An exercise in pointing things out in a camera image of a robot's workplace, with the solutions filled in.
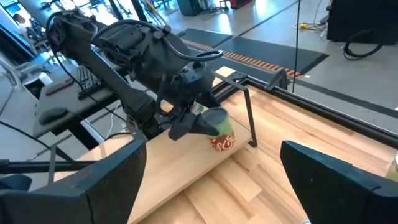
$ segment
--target metal bracket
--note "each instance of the metal bracket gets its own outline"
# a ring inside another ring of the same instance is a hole
[[[287,75],[284,68],[280,68],[276,71],[275,75],[269,81],[268,85],[264,87],[265,91],[271,91],[275,87],[279,87],[281,89],[287,90]]]

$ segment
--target wooden board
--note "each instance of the wooden board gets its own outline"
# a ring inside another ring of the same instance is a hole
[[[259,146],[246,146],[149,215],[147,223],[299,224],[307,218],[279,159],[291,140],[384,176],[396,150],[249,88]],[[243,93],[223,106],[249,127]]]
[[[210,141],[201,134],[187,134],[178,141],[169,139],[167,133],[149,141],[147,164],[129,223],[137,223],[159,208],[191,183],[206,174],[230,155],[241,149],[251,138],[250,132],[231,118],[236,135],[234,147],[218,152],[211,148]],[[106,141],[79,160],[99,160],[114,153],[132,140],[130,136],[117,136]],[[72,172],[55,174],[59,180]]]

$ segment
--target desk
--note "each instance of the desk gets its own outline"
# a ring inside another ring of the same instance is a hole
[[[75,77],[77,76],[78,69],[71,71],[71,74]],[[63,131],[69,129],[70,132],[75,135],[75,137],[87,147],[87,149],[92,149],[98,145],[98,142],[94,139],[88,131],[80,125],[80,121],[89,117],[90,115],[98,112],[104,106],[108,106],[112,102],[116,101],[118,98],[112,94],[108,89],[103,88],[100,91],[92,94],[91,96],[96,99],[101,104],[93,101],[91,98],[85,98],[83,100],[78,99],[79,85],[74,83],[72,86],[65,88],[55,94],[46,96],[46,91],[52,86],[59,82],[66,80],[67,76],[63,76],[58,80],[54,80],[52,84],[43,87],[40,93],[40,100],[36,106],[36,119],[33,126],[33,136],[38,138],[47,132],[52,131],[54,134],[60,134]],[[65,107],[68,113],[61,119],[53,121],[49,124],[42,125],[39,123],[39,117],[44,111],[50,108]]]

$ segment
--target orange striped strip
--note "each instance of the orange striped strip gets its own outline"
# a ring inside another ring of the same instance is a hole
[[[277,70],[278,68],[279,68],[278,65],[274,65],[274,66],[271,68],[271,70]]]
[[[213,47],[204,45],[204,44],[199,44],[193,41],[189,41],[189,40],[182,40],[184,43],[201,48],[201,49],[206,49],[206,50],[214,50]],[[243,55],[240,54],[236,54],[236,53],[232,53],[232,52],[228,52],[228,51],[224,51],[224,56],[229,57],[229,58],[233,58],[235,60],[239,60],[241,62],[244,63],[250,63],[252,65],[255,65],[257,67],[262,67],[262,68],[266,68],[269,70],[277,70],[278,68],[280,68],[278,65],[273,65],[273,64],[269,64],[267,62],[263,62],[262,60],[257,60],[254,58],[250,58],[250,57],[245,57]],[[289,70],[288,68],[285,68],[286,74],[289,76],[292,76],[294,74],[294,70]],[[296,72],[296,77],[302,75],[300,72]]]
[[[231,58],[233,58],[233,59],[237,59],[239,57],[239,55],[238,54],[232,54],[232,56],[231,56]]]
[[[293,75],[293,73],[294,73],[294,71],[293,71],[293,70],[290,70],[290,71],[288,71],[286,74],[287,74],[287,75]]]
[[[267,65],[267,69],[271,69],[272,67],[273,67],[274,65],[273,64],[269,64],[269,65]]]

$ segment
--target green can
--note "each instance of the green can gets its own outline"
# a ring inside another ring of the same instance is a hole
[[[217,136],[208,136],[214,150],[225,151],[234,146],[235,135],[226,109],[215,107],[203,112],[203,119],[215,127],[219,133]]]

